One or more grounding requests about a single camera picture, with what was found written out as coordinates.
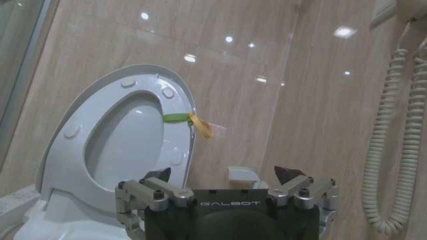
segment metal frame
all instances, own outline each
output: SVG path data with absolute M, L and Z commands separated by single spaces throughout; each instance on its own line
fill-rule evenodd
M 38 58 L 41 55 L 58 2 L 60 0 L 44 0 L 42 2 L 26 52 L 18 69 L 14 86 L 2 113 L 2 119 L 0 121 L 0 170 L 6 158 L 14 129 L 21 115 L 21 109 L 24 106 L 28 89 L 33 80 L 33 74 L 36 72 Z

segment robotic hand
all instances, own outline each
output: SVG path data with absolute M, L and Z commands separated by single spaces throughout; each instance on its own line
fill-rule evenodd
M 281 167 L 274 173 L 274 189 L 190 190 L 166 183 L 169 168 L 149 172 L 114 188 L 117 220 L 132 240 L 324 239 L 337 212 L 335 181 Z

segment green tape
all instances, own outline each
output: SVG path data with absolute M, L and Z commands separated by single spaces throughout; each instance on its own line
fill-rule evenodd
M 172 113 L 162 115 L 162 122 L 164 123 L 181 123 L 181 122 L 189 122 L 188 113 Z

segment toilet bowl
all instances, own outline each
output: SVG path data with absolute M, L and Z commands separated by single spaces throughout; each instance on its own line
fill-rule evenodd
M 194 112 L 181 78 L 156 65 L 105 75 L 72 103 L 45 151 L 40 200 L 14 240 L 121 240 L 114 187 L 170 168 L 169 183 L 185 185 L 194 148 L 186 122 L 162 115 Z

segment marble tile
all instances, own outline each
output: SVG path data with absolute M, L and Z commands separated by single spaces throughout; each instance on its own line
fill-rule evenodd
M 188 185 L 228 187 L 228 165 L 258 171 L 296 2 L 60 1 L 0 173 L 0 183 L 8 182 L 0 184 L 0 195 L 34 181 L 56 126 L 84 88 L 132 64 L 157 64 L 176 71 L 194 96 L 197 114 L 222 128 L 213 139 L 198 137 Z M 226 45 L 224 34 L 230 32 L 234 42 Z M 252 40 L 254 47 L 248 46 Z M 185 54 L 194 55 L 194 63 L 184 60 Z M 265 83 L 256 80 L 258 76 Z
M 272 172 L 273 166 L 280 165 L 301 169 L 315 178 L 331 176 L 336 179 L 341 186 L 339 217 L 329 239 L 421 239 L 425 230 L 416 221 L 425 217 L 421 211 L 424 186 L 416 183 L 408 231 L 397 236 L 385 238 L 375 233 L 361 209 L 368 139 L 389 56 L 404 27 L 404 23 L 392 18 L 369 29 L 372 4 L 369 1 L 301 1 L 261 177 L 276 185 Z M 337 38 L 333 33 L 340 26 L 353 28 L 353 36 Z M 424 35 L 415 33 L 411 49 Z M 396 186 L 408 78 L 409 72 L 401 84 L 380 178 L 384 187 L 379 202 L 384 214 L 391 208 Z M 425 178 L 423 158 L 419 179 Z

